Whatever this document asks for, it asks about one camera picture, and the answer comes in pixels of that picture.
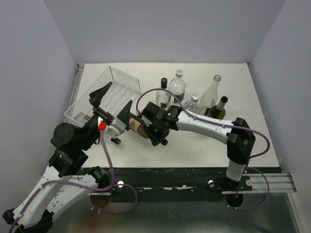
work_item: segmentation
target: white wall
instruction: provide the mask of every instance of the white wall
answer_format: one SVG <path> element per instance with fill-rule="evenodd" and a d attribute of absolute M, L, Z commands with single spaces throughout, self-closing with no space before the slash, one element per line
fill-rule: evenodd
<path fill-rule="evenodd" d="M 17 207 L 52 156 L 76 64 L 42 0 L 0 6 L 0 214 Z M 0 219 L 0 232 L 8 232 Z"/>
<path fill-rule="evenodd" d="M 78 63 L 250 62 L 285 0 L 45 0 Z"/>
<path fill-rule="evenodd" d="M 276 153 L 311 229 L 311 1 L 287 0 L 250 66 Z"/>

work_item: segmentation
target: red clip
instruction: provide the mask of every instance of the red clip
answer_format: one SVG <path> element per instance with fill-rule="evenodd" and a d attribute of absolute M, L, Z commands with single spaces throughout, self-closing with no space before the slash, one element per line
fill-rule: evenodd
<path fill-rule="evenodd" d="M 107 127 L 107 123 L 106 122 L 102 122 L 99 124 L 98 126 L 98 130 L 105 130 Z"/>

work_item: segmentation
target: wire basket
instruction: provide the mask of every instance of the wire basket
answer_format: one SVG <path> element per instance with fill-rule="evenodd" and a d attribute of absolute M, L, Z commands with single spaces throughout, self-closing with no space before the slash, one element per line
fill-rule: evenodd
<path fill-rule="evenodd" d="M 131 112 L 135 111 L 135 104 L 140 96 L 139 80 L 108 67 L 89 89 L 64 113 L 66 119 L 73 125 L 82 127 L 93 115 L 93 106 L 89 103 L 89 94 L 113 82 L 104 95 L 100 107 L 106 112 L 116 116 L 120 110 L 133 101 Z"/>

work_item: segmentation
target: bolt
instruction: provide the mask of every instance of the bolt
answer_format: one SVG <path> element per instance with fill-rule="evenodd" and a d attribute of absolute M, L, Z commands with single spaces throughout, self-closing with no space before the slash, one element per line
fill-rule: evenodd
<path fill-rule="evenodd" d="M 213 180 L 209 180 L 208 181 L 208 185 L 209 185 L 209 187 L 214 187 L 215 186 L 215 183 L 214 183 L 214 181 Z"/>
<path fill-rule="evenodd" d="M 246 185 L 249 186 L 249 187 L 253 185 L 253 182 L 252 182 L 251 180 L 246 180 L 245 183 L 246 183 Z"/>

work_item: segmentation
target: black bottle cap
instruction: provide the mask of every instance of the black bottle cap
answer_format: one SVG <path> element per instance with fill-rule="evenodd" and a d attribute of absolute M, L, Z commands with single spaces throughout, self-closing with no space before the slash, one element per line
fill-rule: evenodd
<path fill-rule="evenodd" d="M 221 102 L 223 103 L 227 103 L 228 102 L 228 97 L 227 96 L 223 96 L 221 99 L 220 99 Z"/>
<path fill-rule="evenodd" d="M 167 78 L 161 79 L 161 88 L 163 89 L 167 88 Z"/>

